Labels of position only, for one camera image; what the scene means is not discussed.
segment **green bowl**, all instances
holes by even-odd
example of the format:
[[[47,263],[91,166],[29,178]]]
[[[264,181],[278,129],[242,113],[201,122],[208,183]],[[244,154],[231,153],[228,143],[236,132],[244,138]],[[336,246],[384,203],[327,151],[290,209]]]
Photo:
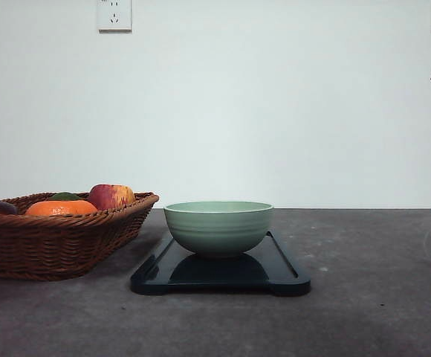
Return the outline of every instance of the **green bowl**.
[[[265,237],[272,213],[272,205],[258,202],[186,202],[164,208],[176,242],[204,257],[249,251]]]

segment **orange fruit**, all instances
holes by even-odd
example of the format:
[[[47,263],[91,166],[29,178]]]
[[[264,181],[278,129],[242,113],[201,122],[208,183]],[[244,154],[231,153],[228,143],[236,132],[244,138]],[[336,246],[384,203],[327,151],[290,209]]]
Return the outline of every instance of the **orange fruit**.
[[[53,216],[56,214],[88,214],[98,209],[87,201],[40,201],[31,205],[25,214],[31,216]]]

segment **tray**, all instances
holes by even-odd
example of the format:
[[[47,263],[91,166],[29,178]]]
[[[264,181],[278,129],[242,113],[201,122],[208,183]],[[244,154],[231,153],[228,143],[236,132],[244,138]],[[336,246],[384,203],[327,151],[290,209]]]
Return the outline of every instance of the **tray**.
[[[131,290],[142,295],[222,290],[297,296],[310,288],[309,276],[272,231],[254,249],[225,259],[199,257],[168,234],[131,277]]]

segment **wall socket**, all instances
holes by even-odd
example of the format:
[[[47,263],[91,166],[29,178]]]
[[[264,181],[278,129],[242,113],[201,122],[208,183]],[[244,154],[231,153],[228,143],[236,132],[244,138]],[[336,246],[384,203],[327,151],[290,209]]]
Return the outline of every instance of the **wall socket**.
[[[97,0],[97,28],[100,31],[131,31],[132,0]]]

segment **wicker basket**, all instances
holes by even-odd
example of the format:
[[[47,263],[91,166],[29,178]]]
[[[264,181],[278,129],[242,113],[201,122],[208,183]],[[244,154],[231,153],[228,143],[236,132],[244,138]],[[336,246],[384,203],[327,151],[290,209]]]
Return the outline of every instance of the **wicker basket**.
[[[3,199],[19,215],[0,215],[0,277],[63,280],[89,272],[134,239],[159,197],[136,193],[136,202],[86,215],[25,216],[29,206],[53,193]],[[88,193],[78,193],[85,198]]]

